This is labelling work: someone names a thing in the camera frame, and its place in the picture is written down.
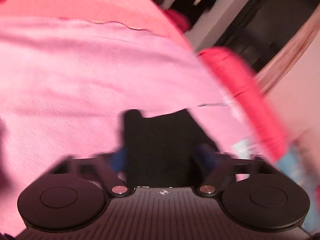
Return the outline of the black pants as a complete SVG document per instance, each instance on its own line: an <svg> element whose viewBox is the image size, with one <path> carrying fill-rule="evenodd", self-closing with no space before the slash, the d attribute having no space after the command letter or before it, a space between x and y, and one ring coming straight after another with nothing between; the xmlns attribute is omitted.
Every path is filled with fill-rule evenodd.
<svg viewBox="0 0 320 240"><path fill-rule="evenodd" d="M186 109L153 118L131 109L121 117L119 150L125 157L129 187L198 187L202 183L195 154L202 144L216 152L219 148Z"/></svg>

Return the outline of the teal grey striped pillow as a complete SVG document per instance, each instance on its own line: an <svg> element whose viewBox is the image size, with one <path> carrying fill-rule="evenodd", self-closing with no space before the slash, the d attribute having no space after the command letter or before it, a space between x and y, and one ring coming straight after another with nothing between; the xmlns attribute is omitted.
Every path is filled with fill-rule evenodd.
<svg viewBox="0 0 320 240"><path fill-rule="evenodd" d="M302 187L310 198L310 209L303 228L312 233L319 232L319 176L306 158L306 150L295 144L276 162L276 167L292 181Z"/></svg>

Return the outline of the red pillow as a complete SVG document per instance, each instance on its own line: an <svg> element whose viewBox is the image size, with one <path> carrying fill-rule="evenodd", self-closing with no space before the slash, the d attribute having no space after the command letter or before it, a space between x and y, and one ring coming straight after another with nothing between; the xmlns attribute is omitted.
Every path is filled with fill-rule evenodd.
<svg viewBox="0 0 320 240"><path fill-rule="evenodd" d="M272 161L278 161L289 151L287 132L271 107L265 102L249 65L225 47L213 47L199 52L200 59L229 89L232 96L255 127L259 139Z"/></svg>

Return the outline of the pink printed duvet cover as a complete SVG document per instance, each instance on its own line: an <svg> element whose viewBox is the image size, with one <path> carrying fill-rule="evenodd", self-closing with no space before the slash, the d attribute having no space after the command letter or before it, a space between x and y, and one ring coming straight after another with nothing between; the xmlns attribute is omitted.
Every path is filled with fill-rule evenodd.
<svg viewBox="0 0 320 240"><path fill-rule="evenodd" d="M120 23L1 19L1 232L20 233L17 198L67 155L120 145L120 113L188 108L225 152L241 157L254 131L222 81L171 39Z"/></svg>

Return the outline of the red fleece blanket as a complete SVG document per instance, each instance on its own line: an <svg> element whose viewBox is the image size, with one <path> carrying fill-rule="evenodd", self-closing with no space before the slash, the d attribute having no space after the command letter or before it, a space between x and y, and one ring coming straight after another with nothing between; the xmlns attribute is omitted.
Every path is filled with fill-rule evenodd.
<svg viewBox="0 0 320 240"><path fill-rule="evenodd" d="M1 0L1 16L61 17L119 22L146 29L191 49L190 43L152 0Z"/></svg>

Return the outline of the dark doorway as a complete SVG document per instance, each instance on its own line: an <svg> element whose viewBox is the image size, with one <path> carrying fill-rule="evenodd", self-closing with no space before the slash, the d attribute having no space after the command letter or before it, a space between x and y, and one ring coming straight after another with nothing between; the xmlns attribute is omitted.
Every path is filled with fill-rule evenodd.
<svg viewBox="0 0 320 240"><path fill-rule="evenodd" d="M260 72L299 31L319 0L249 0L215 43Z"/></svg>

